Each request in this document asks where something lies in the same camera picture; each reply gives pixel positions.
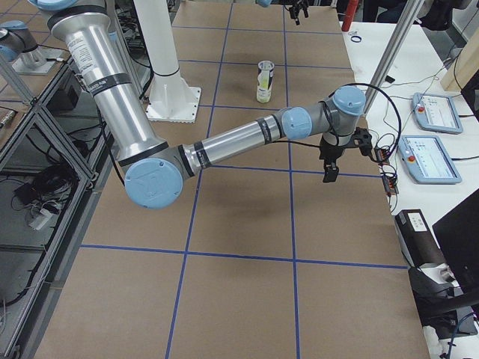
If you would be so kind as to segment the neighbour robot arm base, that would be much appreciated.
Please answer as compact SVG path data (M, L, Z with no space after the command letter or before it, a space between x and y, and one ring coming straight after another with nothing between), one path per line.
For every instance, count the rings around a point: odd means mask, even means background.
M46 75L55 64L48 60L31 34L20 20L1 24L1 56L22 75Z

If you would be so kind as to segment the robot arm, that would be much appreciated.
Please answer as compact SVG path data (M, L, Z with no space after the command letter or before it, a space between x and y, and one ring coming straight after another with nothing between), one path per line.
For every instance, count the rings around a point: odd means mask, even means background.
M130 75L110 40L110 19L103 1L37 1L52 35L63 40L101 110L120 151L129 198L148 209L172 204L185 180L200 170L281 138L321 135L325 181L335 180L336 161L355 144L364 93L353 85L307 107L284 108L211 138L170 147L154 132L135 93Z
M255 3L261 7L269 7L272 4L281 5L296 25L300 25L300 13L303 13L306 19L309 17L309 1L307 0L256 0Z

